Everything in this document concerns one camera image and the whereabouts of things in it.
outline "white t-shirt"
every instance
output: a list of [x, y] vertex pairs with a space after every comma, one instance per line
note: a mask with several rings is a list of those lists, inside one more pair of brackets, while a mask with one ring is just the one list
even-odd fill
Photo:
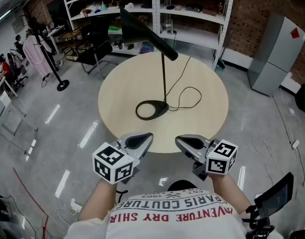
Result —
[[245, 234], [238, 213], [223, 198], [188, 189], [129, 197], [103, 221], [75, 222], [65, 239], [245, 239]]

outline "lamp shade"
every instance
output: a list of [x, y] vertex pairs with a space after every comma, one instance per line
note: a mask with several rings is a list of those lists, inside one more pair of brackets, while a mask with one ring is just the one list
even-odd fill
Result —
[[178, 53], [156, 35], [156, 33], [151, 31], [145, 24], [140, 22], [124, 8], [120, 8], [120, 10], [125, 44], [148, 41], [171, 61], [177, 59]]

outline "red sticker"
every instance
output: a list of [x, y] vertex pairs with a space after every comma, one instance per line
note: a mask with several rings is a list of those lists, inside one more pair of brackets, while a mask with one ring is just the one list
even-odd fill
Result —
[[297, 28], [293, 29], [293, 31], [291, 32], [291, 35], [292, 35], [292, 38], [295, 39], [295, 38], [299, 38], [300, 35], [299, 35], [299, 31]]

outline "red cable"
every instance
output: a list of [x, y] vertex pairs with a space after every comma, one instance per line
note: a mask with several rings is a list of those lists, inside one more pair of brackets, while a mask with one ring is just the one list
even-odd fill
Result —
[[39, 209], [46, 214], [46, 221], [45, 224], [43, 226], [43, 239], [45, 239], [45, 231], [46, 231], [46, 227], [47, 227], [47, 223], [48, 223], [48, 214], [43, 210], [43, 208], [36, 202], [36, 200], [33, 198], [33, 196], [30, 194], [30, 192], [28, 191], [28, 189], [26, 188], [26, 186], [24, 185], [24, 183], [22, 182], [21, 178], [19, 177], [19, 175], [17, 174], [15, 168], [13, 167], [14, 173], [16, 174], [19, 182], [22, 184], [22, 186], [24, 187], [24, 189], [26, 190], [26, 192], [28, 193], [28, 195], [31, 197], [31, 199], [36, 203], [36, 205], [39, 207]]

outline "person's hand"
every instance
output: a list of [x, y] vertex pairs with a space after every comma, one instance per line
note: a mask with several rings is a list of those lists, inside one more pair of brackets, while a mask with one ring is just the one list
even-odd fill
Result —
[[207, 173], [207, 174], [208, 174], [208, 177], [210, 177], [212, 181], [221, 180], [226, 176], [225, 174], [216, 174], [216, 173]]

